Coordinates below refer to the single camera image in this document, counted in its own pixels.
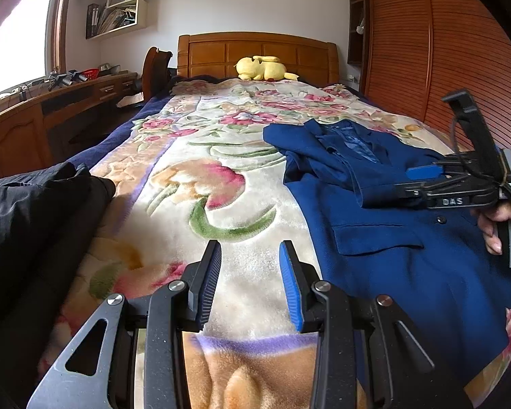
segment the wooden desk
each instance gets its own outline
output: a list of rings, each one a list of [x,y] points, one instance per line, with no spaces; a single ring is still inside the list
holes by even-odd
[[[68,119],[132,93],[135,72],[72,84],[0,112],[0,178],[53,165],[48,131]]]

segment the wooden wardrobe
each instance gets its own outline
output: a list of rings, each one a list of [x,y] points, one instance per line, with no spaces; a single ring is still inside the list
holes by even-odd
[[[467,88],[511,149],[511,41],[479,0],[366,0],[365,14],[361,91],[371,101],[448,133],[441,97]]]

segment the human hand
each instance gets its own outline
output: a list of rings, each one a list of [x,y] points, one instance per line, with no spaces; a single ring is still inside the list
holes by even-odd
[[[483,231],[486,250],[492,255],[501,255],[502,242],[497,236],[496,222],[511,219],[511,203],[500,203],[489,209],[474,209],[472,214],[477,217],[477,225]]]

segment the red basket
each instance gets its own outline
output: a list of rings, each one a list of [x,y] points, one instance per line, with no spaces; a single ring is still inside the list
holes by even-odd
[[[88,79],[94,80],[96,77],[98,77],[98,69],[87,69],[86,71],[83,71],[82,74],[85,75]]]

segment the desk drawer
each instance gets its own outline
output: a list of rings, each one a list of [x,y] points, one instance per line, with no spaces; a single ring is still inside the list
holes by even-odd
[[[134,84],[134,79],[129,79],[121,82],[121,94],[131,94],[133,92],[132,85]]]
[[[118,95],[117,86],[113,81],[95,86],[95,95],[98,99],[104,100]]]

